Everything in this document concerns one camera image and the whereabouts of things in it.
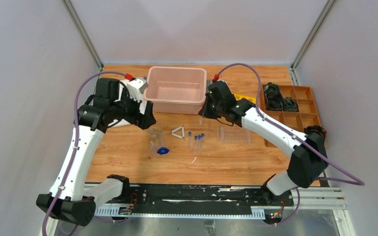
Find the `white wall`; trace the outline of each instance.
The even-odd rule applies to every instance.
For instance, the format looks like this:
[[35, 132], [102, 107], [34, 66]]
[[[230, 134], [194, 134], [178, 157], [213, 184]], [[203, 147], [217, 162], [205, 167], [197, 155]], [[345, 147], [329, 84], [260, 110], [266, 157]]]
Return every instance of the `white wall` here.
[[291, 63], [326, 0], [73, 0], [104, 63]]
[[339, 0], [298, 72], [314, 90], [328, 158], [366, 182], [337, 184], [356, 233], [378, 235], [378, 1]]
[[95, 72], [60, 0], [0, 0], [0, 235], [38, 235], [36, 197], [60, 170], [74, 94]]

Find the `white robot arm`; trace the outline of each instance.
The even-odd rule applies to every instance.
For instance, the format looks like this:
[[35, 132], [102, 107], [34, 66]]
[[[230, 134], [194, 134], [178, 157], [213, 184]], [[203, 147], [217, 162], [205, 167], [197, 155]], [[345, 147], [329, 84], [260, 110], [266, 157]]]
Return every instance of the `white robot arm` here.
[[[227, 83], [215, 81], [208, 86], [206, 102], [199, 114], [206, 118], [224, 117], [228, 122], [251, 130], [280, 148], [290, 157], [289, 167], [270, 177], [262, 185], [262, 197], [271, 202], [277, 196], [295, 187], [307, 188], [327, 168], [328, 164], [297, 141], [293, 136], [305, 140], [326, 157], [324, 139], [317, 133], [298, 132], [262, 113], [257, 113], [255, 104], [246, 100], [236, 100]], [[268, 120], [291, 131], [289, 136]]]
[[[156, 123], [153, 116], [153, 104], [143, 99], [147, 87], [144, 78], [133, 78], [126, 84], [127, 89], [120, 90], [120, 83], [115, 79], [101, 78], [97, 81], [95, 95], [78, 109], [80, 139], [74, 144], [75, 128], [66, 158], [56, 181], [48, 194], [38, 195], [36, 204], [43, 211], [61, 189], [57, 203], [51, 211], [51, 217], [73, 224], [85, 226], [91, 221], [95, 209], [111, 200], [128, 197], [129, 180], [126, 177], [110, 175], [97, 186], [84, 191], [84, 183], [92, 158], [106, 130], [114, 120], [126, 120], [141, 129], [147, 129]], [[74, 162], [64, 186], [62, 178], [67, 170], [73, 150], [77, 149]]]

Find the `yellow object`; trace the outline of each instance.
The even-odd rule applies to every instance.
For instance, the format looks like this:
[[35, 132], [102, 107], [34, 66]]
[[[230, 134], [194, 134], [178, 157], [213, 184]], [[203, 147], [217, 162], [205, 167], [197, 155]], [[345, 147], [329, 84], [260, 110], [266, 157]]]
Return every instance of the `yellow object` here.
[[241, 94], [236, 94], [236, 93], [233, 93], [234, 96], [235, 96], [235, 99], [238, 101], [240, 100], [241, 98], [245, 98], [247, 99], [248, 101], [252, 102], [255, 104], [255, 97], [248, 97], [248, 96], [244, 96], [244, 95], [241, 95]]

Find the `wooden table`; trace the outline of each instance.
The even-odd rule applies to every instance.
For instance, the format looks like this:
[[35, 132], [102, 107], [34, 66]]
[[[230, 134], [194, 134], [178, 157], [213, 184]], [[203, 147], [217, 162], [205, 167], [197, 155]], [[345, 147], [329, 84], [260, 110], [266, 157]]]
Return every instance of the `wooden table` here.
[[[181, 65], [206, 69], [208, 80], [224, 66]], [[151, 65], [106, 65], [105, 71], [120, 71], [134, 77], [147, 76]], [[262, 83], [274, 82], [290, 85], [290, 77], [285, 66], [254, 66]], [[106, 78], [123, 79], [117, 75]], [[235, 66], [221, 78], [228, 82], [233, 93], [256, 96], [257, 78], [248, 69]], [[166, 146], [166, 155], [150, 156], [150, 138], [147, 130], [129, 125], [109, 129], [103, 137], [92, 160], [87, 181], [104, 181], [110, 174], [126, 176], [135, 183], [189, 183], [189, 184], [231, 184], [261, 185], [271, 175], [286, 170], [289, 158], [279, 149], [265, 147], [259, 135], [250, 132], [250, 144], [226, 144], [217, 140], [217, 128], [224, 127], [216, 120], [182, 114], [154, 114], [161, 122]], [[185, 131], [193, 134], [205, 133], [201, 152], [188, 150], [187, 141], [170, 135], [171, 130], [185, 126]]]

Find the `blue plastic part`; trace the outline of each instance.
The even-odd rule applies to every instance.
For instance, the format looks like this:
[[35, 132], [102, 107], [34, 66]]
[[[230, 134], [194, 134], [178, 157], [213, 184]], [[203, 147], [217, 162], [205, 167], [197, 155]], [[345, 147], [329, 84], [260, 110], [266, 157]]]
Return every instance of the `blue plastic part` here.
[[160, 148], [157, 150], [157, 153], [160, 154], [160, 155], [164, 155], [164, 154], [168, 154], [169, 151], [170, 151], [170, 150], [169, 150], [168, 148], [160, 147]]

